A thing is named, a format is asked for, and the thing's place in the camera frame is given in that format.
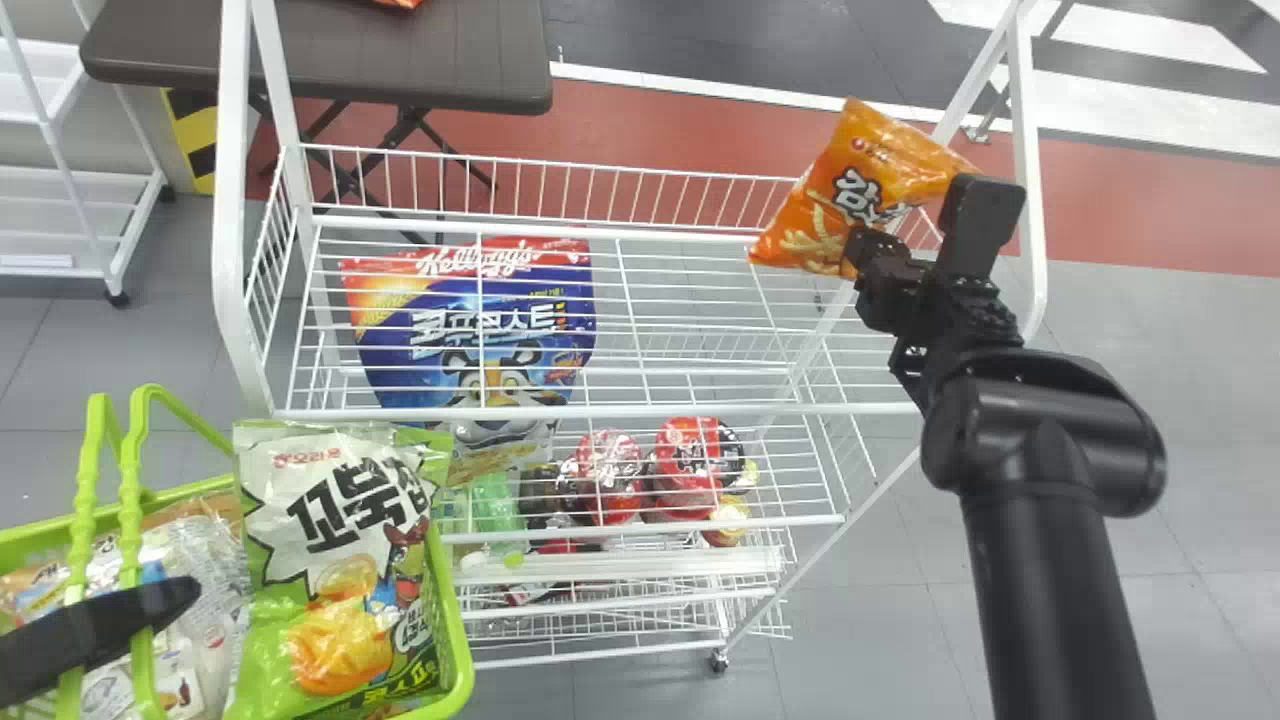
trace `plastic wrap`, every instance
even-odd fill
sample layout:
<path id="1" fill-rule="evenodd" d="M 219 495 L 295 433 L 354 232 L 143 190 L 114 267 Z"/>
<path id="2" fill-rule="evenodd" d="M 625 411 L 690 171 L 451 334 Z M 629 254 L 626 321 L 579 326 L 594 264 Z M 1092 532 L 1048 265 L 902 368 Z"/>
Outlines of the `plastic wrap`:
<path id="1" fill-rule="evenodd" d="M 452 437 L 379 423 L 233 437 L 253 597 L 225 717 L 357 717 L 435 688 L 420 591 Z"/>

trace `white floor line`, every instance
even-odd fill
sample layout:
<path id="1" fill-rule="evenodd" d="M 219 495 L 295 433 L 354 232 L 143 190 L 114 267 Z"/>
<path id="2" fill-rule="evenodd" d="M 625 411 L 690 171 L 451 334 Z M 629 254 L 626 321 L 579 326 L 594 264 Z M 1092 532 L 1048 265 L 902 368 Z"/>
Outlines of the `white floor line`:
<path id="1" fill-rule="evenodd" d="M 1053 31 L 1053 40 L 1248 73 L 1267 72 L 1215 27 L 1146 13 L 1071 5 Z"/>
<path id="2" fill-rule="evenodd" d="M 929 0 L 929 5 L 946 23 L 991 29 L 1009 6 L 1009 0 Z M 1030 9 L 1033 35 L 1039 36 L 1044 31 L 1044 24 L 1059 5 L 1059 0 L 1041 0 Z M 1052 37 L 1062 42 L 1152 58 L 1217 65 L 1249 73 L 1267 72 L 1215 27 L 1149 13 L 1075 3 L 1068 9 L 1062 24 Z"/>
<path id="3" fill-rule="evenodd" d="M 614 70 L 572 63 L 552 63 L 552 76 L 646 90 L 726 97 L 750 102 L 837 111 L 842 97 L 790 92 L 748 85 L 708 82 L 653 73 Z M 997 73 L 993 86 L 1006 82 Z M 1036 70 L 1037 113 L 1041 127 L 1064 132 L 1156 142 L 1197 150 L 1280 158 L 1280 106 L 1231 100 L 1123 82 L 1110 82 L 1048 70 Z M 872 102 L 882 113 L 925 123 L 942 110 Z M 970 114 L 964 126 L 978 122 Z M 1011 132 L 997 118 L 992 129 Z"/>
<path id="4" fill-rule="evenodd" d="M 552 77 L 600 82 L 605 85 L 621 85 L 626 87 L 640 87 L 644 90 L 682 92 L 686 95 L 724 97 L 728 100 L 745 100 L 748 102 L 764 102 L 768 105 L 785 105 L 788 108 L 827 110 L 829 113 L 838 113 L 840 108 L 845 104 L 844 97 L 831 95 L 792 92 L 790 90 L 773 90 L 768 87 L 754 87 L 750 85 L 710 82 L 705 79 L 682 78 L 654 73 L 637 73 L 634 70 L 616 70 L 613 68 L 579 65 L 575 63 L 561 63 L 556 60 L 552 60 Z M 936 123 L 942 118 L 942 110 L 936 108 L 916 108 L 913 105 L 896 105 L 892 102 L 870 102 L 870 105 L 886 115 L 904 120 Z M 979 119 L 980 115 L 969 115 L 965 124 L 974 124 Z M 997 132 L 1012 132 L 1010 122 L 1004 118 L 997 118 L 991 129 Z"/>

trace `cartoon character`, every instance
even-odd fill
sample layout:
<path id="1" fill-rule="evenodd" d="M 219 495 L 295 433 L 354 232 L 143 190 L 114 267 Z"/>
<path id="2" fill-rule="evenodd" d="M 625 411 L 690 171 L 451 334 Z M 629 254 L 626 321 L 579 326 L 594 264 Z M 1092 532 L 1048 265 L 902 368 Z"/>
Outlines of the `cartoon character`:
<path id="1" fill-rule="evenodd" d="M 448 407 L 539 407 L 566 405 L 566 397 L 554 389 L 539 388 L 530 370 L 545 370 L 543 352 L 536 341 L 516 343 L 509 357 L 486 360 L 479 365 L 465 351 L 451 350 L 440 356 L 444 373 L 457 375 L 458 392 Z M 481 386 L 484 397 L 481 397 Z M 549 439 L 556 430 L 547 420 L 460 420 L 448 423 L 462 451 L 479 451 L 503 443 Z"/>
<path id="2" fill-rule="evenodd" d="M 417 600 L 426 565 L 426 546 L 424 543 L 428 521 L 428 516 L 422 515 L 407 533 L 398 530 L 396 525 L 389 523 L 383 525 L 383 533 L 392 543 L 392 552 L 387 559 L 387 573 L 374 588 L 374 600 L 385 605 L 394 603 L 401 610 L 407 609 Z"/>

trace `snack bag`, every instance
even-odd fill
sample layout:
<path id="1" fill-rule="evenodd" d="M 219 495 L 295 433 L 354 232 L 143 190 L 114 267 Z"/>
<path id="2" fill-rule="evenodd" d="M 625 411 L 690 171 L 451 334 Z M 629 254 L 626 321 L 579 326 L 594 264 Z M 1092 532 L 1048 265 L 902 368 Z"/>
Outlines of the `snack bag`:
<path id="1" fill-rule="evenodd" d="M 169 720 L 212 720 L 227 696 L 238 655 L 238 618 L 248 596 L 241 507 L 225 491 L 184 500 L 142 519 L 138 562 L 142 582 L 191 575 L 201 594 L 152 643 L 155 687 Z M 63 606 L 70 568 L 65 548 L 42 564 L 0 577 L 5 625 L 32 623 Z M 119 589 L 124 555 L 119 533 L 93 539 L 86 568 L 86 597 Z M 95 667 L 81 683 L 86 720 L 134 720 L 129 655 Z"/>
<path id="2" fill-rule="evenodd" d="M 849 229 L 883 228 L 942 197 L 959 173 L 978 168 L 923 132 L 850 97 L 831 141 L 787 193 L 749 260 L 854 279 L 841 263 Z"/>
<path id="3" fill-rule="evenodd" d="M 234 443 L 253 600 L 224 717 L 360 717 L 434 688 L 420 592 L 452 438 L 242 423 Z"/>
<path id="4" fill-rule="evenodd" d="M 586 241 L 536 237 L 342 260 L 360 360 L 378 402 L 567 404 L 577 369 L 595 347 L 590 268 Z M 444 421 L 430 428 L 454 437 L 448 484 L 457 486 L 549 462 L 556 423 Z"/>

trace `white cart frame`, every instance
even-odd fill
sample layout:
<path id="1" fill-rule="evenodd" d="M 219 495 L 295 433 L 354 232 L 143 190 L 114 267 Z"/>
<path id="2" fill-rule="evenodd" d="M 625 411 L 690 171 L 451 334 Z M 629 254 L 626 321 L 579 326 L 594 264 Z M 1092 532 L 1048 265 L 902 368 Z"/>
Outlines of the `white cart frame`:
<path id="1" fill-rule="evenodd" d="M 72 5 L 87 31 L 90 20 L 79 0 Z M 155 150 L 129 99 L 113 86 L 151 172 L 72 170 L 63 152 L 61 123 L 88 82 L 78 46 L 19 38 L 3 1 L 0 32 L 5 41 L 0 122 L 38 127 L 55 165 L 0 165 L 0 275 L 101 278 L 110 302 L 123 306 L 128 302 L 124 272 L 168 182 Z"/>
<path id="2" fill-rule="evenodd" d="M 1025 18 L 1032 4 L 1011 3 L 934 132 L 936 138 L 954 136 L 1007 51 L 1018 181 L 1029 193 L 1020 225 L 1021 265 L 1032 288 L 1021 313 L 1028 338 L 1047 297 L 1029 111 Z M 282 150 L 257 240 L 246 245 L 242 128 L 251 26 Z M 476 665 L 703 648 L 722 667 L 724 653 L 746 634 L 787 637 L 781 614 L 787 591 L 916 459 L 910 454 L 877 480 L 859 420 L 914 415 L 916 409 L 884 369 L 892 338 L 868 332 L 854 313 L 852 284 L 745 260 L 795 178 L 303 145 L 292 100 L 273 0 L 224 0 L 214 304 L 251 413 L 302 421 L 554 420 L 557 460 L 572 452 L 584 432 L 622 428 L 646 443 L 664 416 L 714 415 L 739 432 L 759 466 L 759 487 L 746 496 L 746 521 L 447 536 L 452 544 L 598 538 L 609 550 L 535 555 L 516 570 L 497 561 L 460 570 L 456 582 Z M 370 159 L 379 168 L 358 186 L 357 199 L 316 201 L 330 179 L 312 176 L 310 161 L 334 168 Z M 454 168 L 460 161 L 488 170 L 495 188 L 486 191 Z M 374 193 L 398 217 L 375 215 Z M 595 350 L 567 405 L 489 402 L 494 388 L 485 387 L 484 374 L 474 406 L 379 405 L 347 313 L 351 291 L 340 278 L 352 270 L 339 264 L 415 247 L 401 240 L 402 231 L 443 233 L 453 243 L 461 238 L 477 256 L 483 240 L 499 234 L 589 243 Z M 922 211 L 896 232 L 923 252 L 940 242 Z M 484 292 L 483 274 L 479 286 L 476 297 Z M 481 354 L 484 337 L 481 331 Z M 737 547 L 709 547 L 699 537 L 727 527 L 748 530 Z M 806 557 L 796 555 L 792 537 L 801 527 L 829 530 Z M 570 592 L 549 603 L 509 607 L 494 589 L 556 580 L 571 582 Z"/>

